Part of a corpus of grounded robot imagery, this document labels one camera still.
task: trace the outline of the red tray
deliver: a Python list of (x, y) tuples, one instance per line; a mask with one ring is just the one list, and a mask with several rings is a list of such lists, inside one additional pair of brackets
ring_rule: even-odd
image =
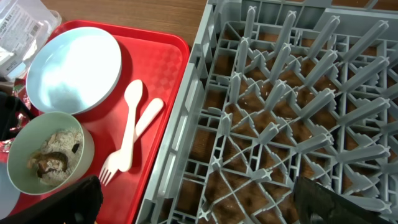
[[(128, 107), (124, 101), (124, 91), (128, 84), (141, 79), (145, 85), (137, 109), (140, 115), (154, 98), (161, 98), (165, 103), (160, 115), (135, 143), (131, 170), (119, 172), (106, 187), (102, 186), (104, 203), (97, 216), (98, 224), (132, 223), (139, 211), (144, 189), (180, 87), (189, 49), (187, 43), (176, 35), (91, 21), (66, 22), (54, 30), (49, 40), (68, 30), (86, 26), (106, 30), (118, 41), (122, 55), (122, 72), (118, 84), (107, 99), (96, 108), (76, 116), (89, 130), (95, 143), (93, 163), (85, 176), (99, 175), (107, 156), (121, 147), (127, 122)], [(95, 85), (95, 80), (87, 85)], [(11, 214), (48, 196), (21, 194)]]

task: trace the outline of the white fork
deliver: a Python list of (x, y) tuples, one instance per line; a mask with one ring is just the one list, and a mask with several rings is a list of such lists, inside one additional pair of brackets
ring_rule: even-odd
[[(163, 101), (159, 98), (153, 99), (144, 113), (140, 117), (136, 125), (136, 130), (133, 136), (133, 142), (141, 136), (149, 124), (154, 120), (159, 111), (163, 108)], [(108, 158), (106, 158), (104, 165), (102, 166), (101, 172), (99, 173), (99, 181), (105, 186), (111, 181), (115, 173), (119, 169), (120, 165), (120, 150), (112, 152)]]

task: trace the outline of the gray dish rack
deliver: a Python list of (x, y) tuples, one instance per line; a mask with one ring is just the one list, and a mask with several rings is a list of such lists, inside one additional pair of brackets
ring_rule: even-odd
[(298, 223), (299, 175), (398, 223), (398, 12), (377, 3), (208, 1), (136, 223)]

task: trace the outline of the light blue plate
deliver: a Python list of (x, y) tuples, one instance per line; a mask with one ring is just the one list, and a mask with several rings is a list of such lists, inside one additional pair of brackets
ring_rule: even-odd
[(26, 90), (43, 112), (88, 111), (112, 92), (121, 72), (116, 39), (105, 30), (81, 27), (60, 34), (36, 55)]
[(6, 218), (14, 209), (19, 194), (8, 177), (7, 165), (0, 162), (0, 220)]

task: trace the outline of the plastic spoon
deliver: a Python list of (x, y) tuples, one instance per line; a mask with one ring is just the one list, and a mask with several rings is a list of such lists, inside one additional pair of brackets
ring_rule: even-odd
[(134, 80), (127, 86), (124, 99), (129, 107), (126, 130), (124, 131), (122, 146), (120, 148), (119, 170), (128, 171), (132, 164), (132, 151), (134, 147), (134, 134), (136, 127), (136, 110), (142, 96), (142, 81)]

